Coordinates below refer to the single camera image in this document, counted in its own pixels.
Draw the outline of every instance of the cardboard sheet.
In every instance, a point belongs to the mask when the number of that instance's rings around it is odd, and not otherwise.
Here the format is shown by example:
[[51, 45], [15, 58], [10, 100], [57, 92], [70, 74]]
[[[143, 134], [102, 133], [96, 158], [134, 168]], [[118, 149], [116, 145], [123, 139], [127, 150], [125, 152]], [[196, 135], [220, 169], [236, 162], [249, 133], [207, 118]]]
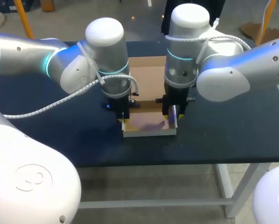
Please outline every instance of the cardboard sheet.
[[164, 95], [165, 56], [129, 58], [131, 75], [139, 84], [139, 96], [132, 97], [141, 104], [130, 109], [130, 119], [126, 120], [124, 132], [138, 132], [132, 136], [175, 134], [173, 115], [167, 120], [162, 115], [161, 103], [157, 98]]

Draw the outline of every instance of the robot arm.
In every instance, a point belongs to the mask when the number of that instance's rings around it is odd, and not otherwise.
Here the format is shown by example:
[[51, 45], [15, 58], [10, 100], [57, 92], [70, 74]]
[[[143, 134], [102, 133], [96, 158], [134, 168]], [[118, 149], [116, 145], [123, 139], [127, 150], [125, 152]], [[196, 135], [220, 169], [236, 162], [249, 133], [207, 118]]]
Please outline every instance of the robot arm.
[[0, 113], [0, 224], [69, 224], [80, 198], [73, 164]]
[[239, 38], [211, 28], [209, 13], [199, 5], [177, 6], [166, 38], [164, 115], [169, 105], [179, 105], [179, 115], [185, 113], [191, 87], [207, 100], [222, 102], [279, 84], [279, 39], [250, 49]]
[[[93, 21], [86, 29], [86, 39], [70, 48], [57, 39], [0, 34], [0, 76], [40, 73], [71, 94], [96, 79], [97, 70], [107, 76], [101, 78], [105, 79], [102, 91], [117, 118], [123, 114], [129, 118], [134, 79], [124, 30], [117, 20]], [[73, 164], [16, 129], [0, 113], [0, 224], [69, 224], [80, 198], [81, 183]]]
[[198, 92], [222, 102], [250, 90], [279, 84], [279, 39], [234, 56], [206, 60], [197, 78]]

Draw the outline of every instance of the concrete floor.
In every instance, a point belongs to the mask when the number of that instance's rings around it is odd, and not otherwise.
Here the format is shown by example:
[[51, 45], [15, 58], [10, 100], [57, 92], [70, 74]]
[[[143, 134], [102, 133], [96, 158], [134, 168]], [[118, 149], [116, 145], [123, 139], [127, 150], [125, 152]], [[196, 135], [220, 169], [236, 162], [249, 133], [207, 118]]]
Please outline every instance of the concrete floor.
[[[239, 26], [261, 22], [268, 0], [226, 0], [218, 29], [242, 37]], [[36, 38], [55, 37], [63, 41], [84, 38], [87, 25], [99, 17], [118, 19], [125, 28], [126, 40], [157, 40], [165, 0], [55, 0], [56, 11], [43, 13], [34, 4], [28, 19]], [[1, 32], [25, 37], [18, 14], [7, 14]], [[279, 1], [272, 15], [271, 28], [279, 28]], [[248, 164], [228, 165], [235, 188]], [[83, 168], [82, 201], [127, 200], [186, 197], [218, 197], [217, 183], [211, 165], [179, 165], [119, 168]], [[236, 218], [236, 224], [255, 224], [251, 199]], [[217, 207], [130, 208], [80, 210], [73, 224], [233, 224]]]

